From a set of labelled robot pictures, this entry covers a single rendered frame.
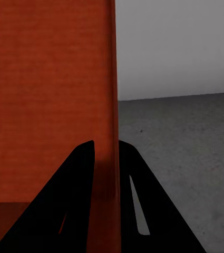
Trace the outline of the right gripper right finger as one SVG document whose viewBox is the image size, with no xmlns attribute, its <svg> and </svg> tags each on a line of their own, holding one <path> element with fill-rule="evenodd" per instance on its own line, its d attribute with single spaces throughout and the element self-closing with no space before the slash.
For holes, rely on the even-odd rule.
<svg viewBox="0 0 224 253">
<path fill-rule="evenodd" d="M 207 253 L 137 149 L 119 140 L 121 253 Z M 150 235 L 138 232 L 132 177 Z"/>
</svg>

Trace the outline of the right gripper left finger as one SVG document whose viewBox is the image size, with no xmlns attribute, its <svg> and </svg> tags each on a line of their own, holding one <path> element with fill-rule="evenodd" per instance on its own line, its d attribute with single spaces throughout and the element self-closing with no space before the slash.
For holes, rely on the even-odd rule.
<svg viewBox="0 0 224 253">
<path fill-rule="evenodd" d="M 86 253 L 94 141 L 78 145 L 0 241 L 0 253 Z"/>
</svg>

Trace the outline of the storage box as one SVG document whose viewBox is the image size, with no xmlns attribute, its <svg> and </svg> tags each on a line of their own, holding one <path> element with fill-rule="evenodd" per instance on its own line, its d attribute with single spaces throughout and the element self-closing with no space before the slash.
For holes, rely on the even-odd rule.
<svg viewBox="0 0 224 253">
<path fill-rule="evenodd" d="M 0 0 L 0 241 L 91 140 L 86 253 L 121 253 L 115 0 Z"/>
</svg>

